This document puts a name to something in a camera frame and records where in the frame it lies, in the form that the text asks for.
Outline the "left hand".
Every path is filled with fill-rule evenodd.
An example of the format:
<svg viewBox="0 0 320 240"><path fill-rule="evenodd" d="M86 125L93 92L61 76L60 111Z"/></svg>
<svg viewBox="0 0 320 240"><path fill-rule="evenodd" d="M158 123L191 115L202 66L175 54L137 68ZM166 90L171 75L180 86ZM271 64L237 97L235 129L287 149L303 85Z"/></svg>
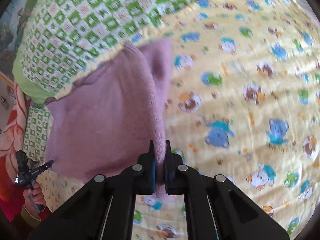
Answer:
<svg viewBox="0 0 320 240"><path fill-rule="evenodd" d="M24 206L29 213L38 214L46 207L46 201L39 183L33 183L30 189L23 191Z"/></svg>

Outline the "left forearm sleeve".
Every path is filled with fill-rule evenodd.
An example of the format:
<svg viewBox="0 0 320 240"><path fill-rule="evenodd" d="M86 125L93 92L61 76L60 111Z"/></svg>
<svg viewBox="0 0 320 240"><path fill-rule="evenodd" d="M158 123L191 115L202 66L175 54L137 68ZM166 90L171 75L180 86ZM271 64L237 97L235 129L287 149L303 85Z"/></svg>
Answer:
<svg viewBox="0 0 320 240"><path fill-rule="evenodd" d="M36 204L24 204L20 213L22 219L32 228L39 226L52 214L46 204L43 204L44 209L39 213L36 212L36 206Z"/></svg>

